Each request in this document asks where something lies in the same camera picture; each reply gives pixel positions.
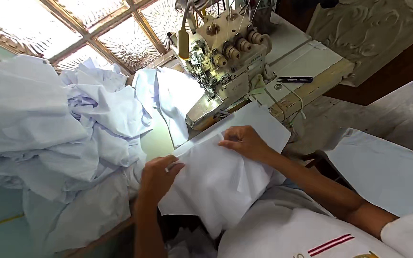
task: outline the yellow tape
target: yellow tape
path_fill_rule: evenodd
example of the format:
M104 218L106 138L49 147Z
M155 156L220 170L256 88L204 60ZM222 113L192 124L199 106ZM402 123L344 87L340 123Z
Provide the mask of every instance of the yellow tape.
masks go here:
M23 217L23 216L25 216L25 214L19 214L19 215L17 215L17 216L12 217L12 218L8 218L8 219L1 220L1 221L0 221L0 224L3 224L3 223L5 223L5 222L11 221L11 220L19 219L19 218L21 218L21 217Z

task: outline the window frame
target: window frame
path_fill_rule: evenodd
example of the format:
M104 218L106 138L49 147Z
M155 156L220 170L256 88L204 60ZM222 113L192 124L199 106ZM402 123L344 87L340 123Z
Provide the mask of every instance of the window frame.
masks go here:
M144 32L149 41L153 44L154 48L159 52L161 56L164 56L169 52L159 40L157 35L152 30L151 26L147 22L144 15L141 13L141 9L151 5L158 0L141 0L137 3L133 0L125 0L128 6L123 6L111 14L107 15L103 19L96 22L90 28L94 28L91 32L88 31L85 25L74 17L68 10L62 7L56 0L38 0L43 6L52 14L55 18L60 20L68 28L77 31L81 34L82 38L62 50L60 53L49 59L52 66L56 66L60 61L84 47L85 45L91 46L95 51L102 55L108 62L117 63L122 72L127 75L133 75L136 71L129 69L124 62L122 62L117 56L115 56L106 46L98 40L98 37L108 32L112 28L118 26L123 21L133 16L138 23L141 30ZM32 53L26 46L20 43L15 43L9 38L6 38L3 33L0 34L0 46L9 50L14 54L28 54L32 56L39 56Z

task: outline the hand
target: hand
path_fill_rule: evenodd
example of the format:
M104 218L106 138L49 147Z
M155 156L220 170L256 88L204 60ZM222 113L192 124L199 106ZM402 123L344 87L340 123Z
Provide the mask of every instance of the hand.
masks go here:
M224 140L218 143L219 146L234 150L239 154L252 159L266 163L274 154L278 154L270 148L256 133L253 127L247 126L232 126L227 129L224 135Z
M146 163L141 175L141 188L138 193L139 204L143 202L150 208L157 207L159 201L172 186L176 175L185 166L179 163L173 166L169 172L166 172L165 168L177 160L177 157L168 155L166 157L156 157Z

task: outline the window pane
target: window pane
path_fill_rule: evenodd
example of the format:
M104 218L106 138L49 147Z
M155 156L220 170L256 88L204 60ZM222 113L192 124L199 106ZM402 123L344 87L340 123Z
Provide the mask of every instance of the window pane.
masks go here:
M128 8L124 0L57 0L61 6L82 21L86 28L99 22L117 9Z
M67 58L58 62L55 67L59 70L74 70L80 63L84 62L89 57L92 58L96 64L98 64L99 67L97 68L107 68L112 65L91 46L86 45L72 53Z
M36 0L0 0L0 34L51 58L81 38Z
M133 17L98 38L127 67L136 71L160 56Z
M178 33L183 20L183 13L175 9L175 0L158 0L147 8L141 10L152 30L160 39L162 44L169 49L167 33ZM220 13L223 12L222 3L219 4ZM213 4L206 9L206 13L214 17L217 16L217 4ZM203 25L203 22L198 18L198 24Z

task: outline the white shirt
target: white shirt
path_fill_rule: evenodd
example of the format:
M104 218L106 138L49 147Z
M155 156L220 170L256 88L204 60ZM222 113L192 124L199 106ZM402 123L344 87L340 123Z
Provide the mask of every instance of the white shirt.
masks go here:
M273 187L225 232L219 258L413 258L413 214L388 223L383 242L334 218L303 191Z

